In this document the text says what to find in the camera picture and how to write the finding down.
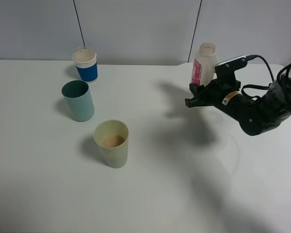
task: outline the cup rim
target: cup rim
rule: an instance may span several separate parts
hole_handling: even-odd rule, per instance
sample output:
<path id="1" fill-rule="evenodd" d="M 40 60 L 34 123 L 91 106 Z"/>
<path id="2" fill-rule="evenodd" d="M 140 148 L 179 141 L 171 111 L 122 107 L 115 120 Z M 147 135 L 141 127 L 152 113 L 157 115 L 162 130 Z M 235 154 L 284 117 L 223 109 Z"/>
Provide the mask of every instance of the cup rim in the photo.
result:
<path id="1" fill-rule="evenodd" d="M 80 96 L 77 96 L 77 97 L 68 97 L 67 95 L 65 95 L 65 94 L 63 93 L 63 89 L 64 89 L 64 87 L 65 87 L 66 85 L 71 84 L 71 83 L 79 83 L 79 82 L 82 82 L 82 83 L 85 83 L 85 84 L 86 84 L 86 91 L 84 92 L 84 94 L 82 94 L 82 95 L 80 95 Z M 79 98 L 79 97 L 81 97 L 81 96 L 84 96 L 84 95 L 88 92 L 88 90 L 89 90 L 89 85 L 88 85 L 87 82 L 85 82 L 85 81 L 83 81 L 83 80 L 72 80 L 72 81 L 67 82 L 67 83 L 62 87 L 62 95 L 63 95 L 65 98 L 68 98 L 68 99 L 76 99 L 76 98 Z"/>
<path id="2" fill-rule="evenodd" d="M 76 61 L 76 60 L 74 59 L 75 54 L 77 54 L 78 52 L 84 51 L 84 50 L 88 50 L 88 51 L 92 51 L 92 52 L 94 52 L 94 57 L 93 57 L 91 60 L 86 61 L 86 62 L 78 62 L 78 61 Z M 77 63 L 77 64 L 86 64 L 86 63 L 92 62 L 93 60 L 96 59 L 96 57 L 97 57 L 96 51 L 93 50 L 93 49 L 79 49 L 79 50 L 75 51 L 75 52 L 72 54 L 72 60 L 73 60 L 75 63 Z"/>
<path id="3" fill-rule="evenodd" d="M 124 124 L 125 127 L 127 128 L 127 132 L 128 132 L 128 134 L 127 134 L 127 137 L 126 137 L 125 141 L 124 141 L 121 145 L 123 145 L 123 144 L 128 140 L 128 138 L 129 138 L 129 129 L 128 129 L 127 125 L 126 125 L 123 121 L 115 120 L 115 119 L 110 119 L 110 120 L 106 120 L 106 121 L 100 123 L 99 125 L 97 125 L 97 127 L 96 127 L 95 130 L 94 130 L 94 135 L 93 135 L 93 136 L 94 136 L 94 141 L 95 141 L 96 144 L 97 144 L 99 147 L 101 147 L 101 148 L 104 148 L 104 149 L 115 149 L 115 148 L 120 147 L 121 145 L 118 145 L 118 146 L 116 146 L 116 147 L 104 147 L 104 146 L 102 146 L 100 143 L 98 144 L 98 142 L 96 141 L 96 138 L 95 138 L 97 128 L 98 128 L 100 125 L 102 125 L 103 123 L 106 123 L 106 122 L 109 122 L 109 121 L 117 121 L 117 122 L 120 122 L 120 123 Z"/>

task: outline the paper cup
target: paper cup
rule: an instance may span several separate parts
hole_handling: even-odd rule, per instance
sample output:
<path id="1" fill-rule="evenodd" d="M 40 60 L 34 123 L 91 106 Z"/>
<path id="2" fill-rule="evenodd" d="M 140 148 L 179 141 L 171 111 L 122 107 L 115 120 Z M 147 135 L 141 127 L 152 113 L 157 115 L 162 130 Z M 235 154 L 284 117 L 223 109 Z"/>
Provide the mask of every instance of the paper cup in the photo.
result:
<path id="1" fill-rule="evenodd" d="M 81 80 L 92 83 L 98 78 L 97 55 L 92 49 L 80 49 L 72 55 Z"/>
<path id="2" fill-rule="evenodd" d="M 87 121 L 92 118 L 95 109 L 91 92 L 86 82 L 74 80 L 66 83 L 62 88 L 62 95 L 75 120 Z"/>
<path id="3" fill-rule="evenodd" d="M 95 129 L 94 140 L 110 167 L 120 168 L 126 164 L 128 135 L 127 126 L 119 120 L 105 121 Z"/>

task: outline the light green cup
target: light green cup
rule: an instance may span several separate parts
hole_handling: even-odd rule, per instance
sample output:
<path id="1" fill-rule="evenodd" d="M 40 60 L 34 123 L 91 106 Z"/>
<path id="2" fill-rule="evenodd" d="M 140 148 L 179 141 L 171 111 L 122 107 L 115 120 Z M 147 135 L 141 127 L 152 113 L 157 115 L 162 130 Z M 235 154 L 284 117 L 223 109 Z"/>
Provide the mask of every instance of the light green cup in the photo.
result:
<path id="1" fill-rule="evenodd" d="M 119 120 L 105 121 L 95 129 L 94 140 L 110 167 L 120 168 L 126 164 L 128 136 L 127 126 Z"/>
<path id="2" fill-rule="evenodd" d="M 92 118 L 95 109 L 91 92 L 86 82 L 74 80 L 66 83 L 62 88 L 62 95 L 75 120 L 87 121 Z"/>

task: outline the red label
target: red label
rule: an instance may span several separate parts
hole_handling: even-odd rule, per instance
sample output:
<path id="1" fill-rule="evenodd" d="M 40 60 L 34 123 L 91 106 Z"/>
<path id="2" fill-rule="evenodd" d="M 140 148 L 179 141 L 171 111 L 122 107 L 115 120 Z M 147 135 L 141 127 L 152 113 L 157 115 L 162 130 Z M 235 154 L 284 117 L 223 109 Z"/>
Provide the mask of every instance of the red label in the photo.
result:
<path id="1" fill-rule="evenodd" d="M 196 59 L 194 59 L 191 83 L 194 83 L 196 85 L 200 84 L 201 71 L 202 71 L 202 66 L 199 64 L 199 62 Z"/>

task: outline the brown liquid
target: brown liquid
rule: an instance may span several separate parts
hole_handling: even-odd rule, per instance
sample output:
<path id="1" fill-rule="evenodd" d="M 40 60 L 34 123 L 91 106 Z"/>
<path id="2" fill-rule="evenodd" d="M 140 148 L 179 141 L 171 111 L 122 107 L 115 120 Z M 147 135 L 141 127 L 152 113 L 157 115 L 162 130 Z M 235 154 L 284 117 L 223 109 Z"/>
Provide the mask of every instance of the brown liquid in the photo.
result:
<path id="1" fill-rule="evenodd" d="M 113 148 L 113 147 L 118 147 L 124 142 L 125 142 L 124 138 L 116 135 L 116 136 L 108 137 L 106 140 L 104 140 L 104 142 L 102 143 L 102 146 L 106 148 Z"/>

